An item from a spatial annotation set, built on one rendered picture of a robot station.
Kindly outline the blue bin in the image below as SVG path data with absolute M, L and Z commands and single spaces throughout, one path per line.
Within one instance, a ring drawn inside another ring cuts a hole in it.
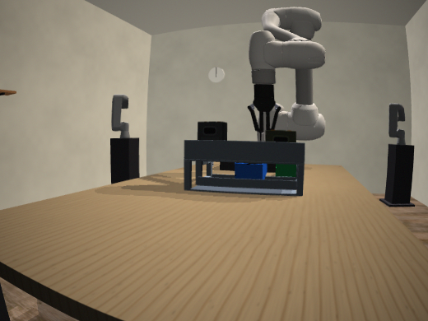
M 235 179 L 265 179 L 267 164 L 235 162 Z

